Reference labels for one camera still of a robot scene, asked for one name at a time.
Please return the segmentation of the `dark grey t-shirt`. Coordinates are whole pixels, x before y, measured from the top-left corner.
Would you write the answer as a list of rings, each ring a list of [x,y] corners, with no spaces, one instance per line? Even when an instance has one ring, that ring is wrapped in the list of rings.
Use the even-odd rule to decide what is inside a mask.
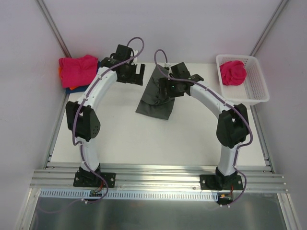
[[[158,67],[155,67],[136,109],[137,113],[163,120],[169,119],[175,98],[161,96],[158,80],[164,77]]]

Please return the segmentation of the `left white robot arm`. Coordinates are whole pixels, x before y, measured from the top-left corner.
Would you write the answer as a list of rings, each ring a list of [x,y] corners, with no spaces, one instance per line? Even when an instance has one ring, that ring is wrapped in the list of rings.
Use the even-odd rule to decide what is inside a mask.
[[[86,91],[75,102],[66,104],[68,129],[72,142],[81,153],[80,172],[90,186],[100,183],[100,163],[94,139],[99,134],[101,123],[97,108],[107,91],[115,82],[143,85],[145,65],[137,63],[138,50],[118,45],[115,53],[100,62],[97,73]]]

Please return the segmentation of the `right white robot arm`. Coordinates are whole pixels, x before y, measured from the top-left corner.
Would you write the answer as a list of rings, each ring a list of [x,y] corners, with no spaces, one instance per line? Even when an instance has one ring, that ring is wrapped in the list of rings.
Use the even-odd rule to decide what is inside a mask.
[[[221,154],[214,175],[201,175],[201,186],[211,190],[243,190],[242,177],[236,169],[240,145],[250,135],[247,108],[243,104],[227,102],[205,83],[198,74],[190,74],[185,63],[165,63],[158,69],[164,75],[159,79],[162,97],[193,97],[208,108],[217,118],[216,136]]]

